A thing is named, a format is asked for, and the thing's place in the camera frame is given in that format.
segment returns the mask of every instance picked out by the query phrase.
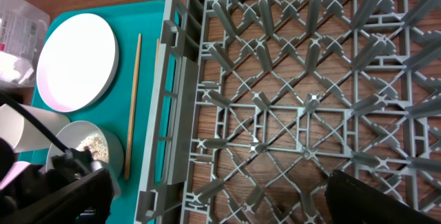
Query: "teal tray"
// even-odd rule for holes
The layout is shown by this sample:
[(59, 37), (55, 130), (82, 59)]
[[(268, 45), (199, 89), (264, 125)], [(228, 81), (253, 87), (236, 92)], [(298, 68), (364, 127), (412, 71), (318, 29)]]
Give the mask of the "teal tray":
[[(119, 184), (122, 195), (112, 203), (111, 215), (107, 223), (133, 223), (134, 221), (145, 133), (152, 98), (156, 40), (161, 34), (164, 6), (164, 1), (147, 1), (65, 12), (52, 22), (48, 30), (47, 37), (66, 19), (81, 13), (97, 14), (109, 23), (119, 44), (119, 64), (115, 78), (107, 92), (97, 102), (82, 110), (65, 115), (71, 121), (89, 121), (100, 128), (115, 133), (122, 142), (124, 149), (127, 143), (136, 44), (138, 34), (143, 35), (130, 179), (126, 181), (120, 176)], [(173, 72), (174, 66), (174, 63), (169, 63), (168, 70)], [(172, 91), (174, 73), (167, 74), (170, 76), (167, 78), (166, 87), (167, 90)], [(41, 99), (37, 87), (35, 87), (32, 106), (51, 110)], [(164, 110), (162, 115), (168, 117), (170, 109), (164, 108)], [(161, 136), (167, 136), (168, 118), (162, 118), (161, 120), (164, 122), (164, 125), (161, 124)], [(158, 145), (155, 181), (161, 179), (164, 151), (165, 142), (163, 141)], [(47, 153), (47, 149), (24, 152), (20, 154), (19, 160), (45, 163)]]

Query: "white cup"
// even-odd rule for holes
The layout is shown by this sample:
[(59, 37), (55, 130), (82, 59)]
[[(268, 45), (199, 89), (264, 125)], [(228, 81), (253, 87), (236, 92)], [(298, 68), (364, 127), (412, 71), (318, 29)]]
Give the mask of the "white cup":
[[(62, 114), (26, 105), (21, 107), (37, 118), (54, 135), (70, 123)], [(9, 143), (14, 152), (45, 149), (52, 144), (31, 122), (7, 104), (0, 107), (0, 137)]]

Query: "rice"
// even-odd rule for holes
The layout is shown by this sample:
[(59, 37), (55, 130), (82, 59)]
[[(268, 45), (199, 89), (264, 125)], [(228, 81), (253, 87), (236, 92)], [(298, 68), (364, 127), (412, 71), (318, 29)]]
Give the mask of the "rice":
[(100, 134), (91, 134), (80, 142), (76, 149), (84, 152), (88, 147), (94, 160), (109, 163), (109, 154), (107, 153), (107, 145), (103, 142), (104, 140), (104, 137)]

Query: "white plate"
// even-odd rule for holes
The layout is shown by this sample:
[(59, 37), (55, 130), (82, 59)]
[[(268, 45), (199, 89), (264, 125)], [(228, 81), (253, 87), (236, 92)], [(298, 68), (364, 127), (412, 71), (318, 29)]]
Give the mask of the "white plate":
[(78, 14), (50, 35), (37, 67), (37, 87), (53, 110), (71, 112), (96, 101), (118, 67), (119, 49), (107, 22)]

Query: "chopstick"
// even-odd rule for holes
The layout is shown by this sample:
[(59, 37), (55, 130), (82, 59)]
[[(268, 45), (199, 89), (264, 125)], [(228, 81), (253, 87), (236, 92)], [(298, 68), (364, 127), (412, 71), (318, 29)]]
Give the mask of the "chopstick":
[(133, 129), (135, 124), (136, 93), (138, 92), (140, 59), (141, 59), (141, 34), (138, 35), (138, 46), (136, 47), (135, 68), (133, 72), (132, 102), (130, 103), (130, 116), (129, 116), (129, 132), (127, 133), (127, 148), (125, 151), (125, 167), (124, 167), (125, 180), (129, 180), (130, 178), (130, 161), (132, 160)]

